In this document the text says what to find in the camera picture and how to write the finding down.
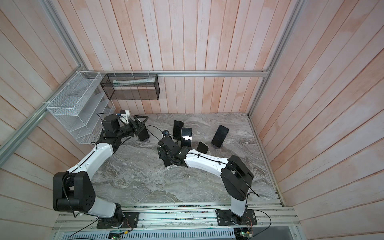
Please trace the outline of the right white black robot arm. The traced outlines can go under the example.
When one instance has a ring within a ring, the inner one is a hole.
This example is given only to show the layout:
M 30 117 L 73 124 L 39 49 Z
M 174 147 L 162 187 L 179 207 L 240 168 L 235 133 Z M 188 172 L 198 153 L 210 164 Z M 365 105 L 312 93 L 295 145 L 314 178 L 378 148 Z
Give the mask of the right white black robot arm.
M 238 217 L 244 215 L 254 175 L 239 157 L 219 158 L 203 154 L 191 147 L 180 147 L 170 137 L 163 137 L 158 145 L 159 158 L 166 167 L 196 168 L 220 177 L 231 196 L 230 211 Z

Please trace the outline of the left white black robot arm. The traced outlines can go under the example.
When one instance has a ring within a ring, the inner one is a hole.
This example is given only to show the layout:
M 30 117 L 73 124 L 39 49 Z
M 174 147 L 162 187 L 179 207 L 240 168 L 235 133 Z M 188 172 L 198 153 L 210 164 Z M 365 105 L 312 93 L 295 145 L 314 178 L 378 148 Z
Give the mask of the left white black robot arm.
M 123 122 L 118 115 L 102 121 L 102 132 L 94 148 L 75 166 L 53 177 L 53 209 L 57 212 L 84 213 L 120 222 L 124 215 L 117 203 L 97 197 L 91 179 L 103 163 L 122 145 L 123 139 L 138 136 L 147 116 L 135 115 Z

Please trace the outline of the centre reflective black phone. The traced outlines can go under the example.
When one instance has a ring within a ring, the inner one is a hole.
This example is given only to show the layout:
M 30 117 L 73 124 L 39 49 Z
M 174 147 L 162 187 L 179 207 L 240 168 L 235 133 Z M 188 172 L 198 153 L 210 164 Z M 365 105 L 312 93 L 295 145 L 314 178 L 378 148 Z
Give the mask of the centre reflective black phone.
M 191 147 L 192 146 L 192 128 L 181 129 L 181 147 Z

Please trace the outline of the far right phone stand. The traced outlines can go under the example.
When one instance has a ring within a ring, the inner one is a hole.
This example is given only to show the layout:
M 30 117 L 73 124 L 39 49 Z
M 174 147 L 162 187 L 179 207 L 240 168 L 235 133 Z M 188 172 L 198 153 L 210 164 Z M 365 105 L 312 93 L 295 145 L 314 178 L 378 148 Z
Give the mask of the far right phone stand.
M 212 147 L 213 147 L 214 149 L 221 149 L 221 148 L 223 147 L 223 144 L 222 144 L 221 146 L 219 146 L 219 147 L 216 146 L 216 145 L 214 145 L 214 144 L 212 144 L 212 143 L 211 143 L 211 145 L 212 145 Z

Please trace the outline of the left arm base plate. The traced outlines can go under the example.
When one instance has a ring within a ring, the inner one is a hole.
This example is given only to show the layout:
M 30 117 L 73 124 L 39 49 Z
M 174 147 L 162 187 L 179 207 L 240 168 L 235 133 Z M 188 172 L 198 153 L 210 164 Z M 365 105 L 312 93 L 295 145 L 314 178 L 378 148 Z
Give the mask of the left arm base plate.
M 139 212 L 122 212 L 112 218 L 98 220 L 97 229 L 135 229 L 138 225 Z

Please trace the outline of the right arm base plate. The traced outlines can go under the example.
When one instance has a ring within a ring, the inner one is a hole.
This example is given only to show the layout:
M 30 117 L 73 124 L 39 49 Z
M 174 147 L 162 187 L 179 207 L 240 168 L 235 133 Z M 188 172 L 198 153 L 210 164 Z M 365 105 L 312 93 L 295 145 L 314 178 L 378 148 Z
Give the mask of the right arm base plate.
M 253 226 L 257 225 L 257 219 L 254 210 L 246 209 L 244 214 L 239 217 L 230 210 L 216 209 L 217 222 L 219 226 Z

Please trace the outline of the aluminium front rail frame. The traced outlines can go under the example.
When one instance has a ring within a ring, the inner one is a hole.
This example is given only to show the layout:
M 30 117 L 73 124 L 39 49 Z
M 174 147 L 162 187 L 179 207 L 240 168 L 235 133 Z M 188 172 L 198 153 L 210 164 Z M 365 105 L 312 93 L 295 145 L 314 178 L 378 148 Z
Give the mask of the aluminium front rail frame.
M 230 224 L 217 216 L 226 203 L 140 204 L 123 208 L 127 219 L 120 228 L 107 228 L 96 217 L 61 213 L 51 240 L 178 240 L 178 239 L 293 239 L 304 240 L 301 223 L 292 207 L 278 200 L 249 201 L 246 219 Z

